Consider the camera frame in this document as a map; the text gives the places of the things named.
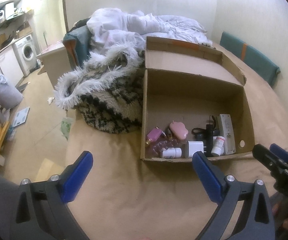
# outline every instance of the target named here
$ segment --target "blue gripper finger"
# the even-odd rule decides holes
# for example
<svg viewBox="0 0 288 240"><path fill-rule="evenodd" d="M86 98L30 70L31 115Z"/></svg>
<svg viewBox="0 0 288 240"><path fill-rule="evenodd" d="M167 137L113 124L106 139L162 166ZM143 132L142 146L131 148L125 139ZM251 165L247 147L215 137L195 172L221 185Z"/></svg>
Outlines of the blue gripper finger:
<svg viewBox="0 0 288 240"><path fill-rule="evenodd" d="M93 155L88 151L84 151L74 164L63 171L61 174L63 178L61 194L63 203L68 203L75 199L92 166Z"/></svg>
<svg viewBox="0 0 288 240"><path fill-rule="evenodd" d="M278 146L277 144L273 143L269 150L275 154L279 159L283 160L285 163L288 163L288 152Z"/></svg>
<svg viewBox="0 0 288 240"><path fill-rule="evenodd" d="M210 200L218 205L221 204L224 200L223 193L226 189L225 175L218 167L211 164L203 152L195 152L192 162L193 168Z"/></svg>

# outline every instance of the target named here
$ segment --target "human hand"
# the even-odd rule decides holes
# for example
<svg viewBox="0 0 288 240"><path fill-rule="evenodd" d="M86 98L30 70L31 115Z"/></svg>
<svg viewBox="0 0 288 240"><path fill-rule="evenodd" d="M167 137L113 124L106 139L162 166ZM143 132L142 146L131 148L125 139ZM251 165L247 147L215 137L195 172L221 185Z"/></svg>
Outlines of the human hand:
<svg viewBox="0 0 288 240"><path fill-rule="evenodd" d="M282 204L282 203L279 202L279 203L277 203L277 204L275 204L275 205L273 206L272 209L273 209L273 215L274 215L274 217L277 216L277 214L278 214L278 212L279 212L279 210L280 210L281 204ZM281 226L282 226L282 228L288 230L288 218L285 218L285 219L283 220Z"/></svg>

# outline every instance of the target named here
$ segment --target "washing machine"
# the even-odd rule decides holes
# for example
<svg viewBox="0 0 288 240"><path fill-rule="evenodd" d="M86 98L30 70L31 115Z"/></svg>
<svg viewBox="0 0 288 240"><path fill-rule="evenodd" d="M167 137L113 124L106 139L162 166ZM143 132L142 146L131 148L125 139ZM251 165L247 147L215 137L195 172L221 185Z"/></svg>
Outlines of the washing machine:
<svg viewBox="0 0 288 240"><path fill-rule="evenodd" d="M32 35L25 36L12 46L21 70L26 77L30 74L30 70L36 67L36 50Z"/></svg>

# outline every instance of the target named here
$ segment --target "cardboard box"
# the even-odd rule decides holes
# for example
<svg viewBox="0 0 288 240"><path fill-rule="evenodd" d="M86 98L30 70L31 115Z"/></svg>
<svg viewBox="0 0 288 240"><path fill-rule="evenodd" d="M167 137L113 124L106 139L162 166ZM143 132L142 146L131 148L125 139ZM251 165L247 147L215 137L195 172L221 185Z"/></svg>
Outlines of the cardboard box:
<svg viewBox="0 0 288 240"><path fill-rule="evenodd" d="M222 52L198 44L147 37L145 51L141 159L191 162L191 159L148 158L145 139L154 127L165 130L174 120L191 130L206 128L210 115L230 114L236 153L212 157L230 159L251 152L254 130L243 86L246 77Z"/></svg>
<svg viewBox="0 0 288 240"><path fill-rule="evenodd" d="M32 29L31 27L26 27L25 29L21 30L20 32L17 33L17 39L21 38L21 37L24 37L24 36L27 36L29 34L32 33Z"/></svg>
<svg viewBox="0 0 288 240"><path fill-rule="evenodd" d="M6 41L6 35L5 33L0 35L0 49L2 48L2 43Z"/></svg>

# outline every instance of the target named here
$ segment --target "hole in cardboard box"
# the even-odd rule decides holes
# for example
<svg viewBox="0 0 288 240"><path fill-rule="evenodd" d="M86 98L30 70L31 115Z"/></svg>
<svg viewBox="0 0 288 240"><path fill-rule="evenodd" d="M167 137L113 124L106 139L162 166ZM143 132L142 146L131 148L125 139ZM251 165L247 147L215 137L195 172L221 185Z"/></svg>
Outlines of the hole in cardboard box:
<svg viewBox="0 0 288 240"><path fill-rule="evenodd" d="M245 142L244 142L244 140L241 140L241 141L240 141L239 147L240 147L240 148L244 148L244 147L245 147Z"/></svg>

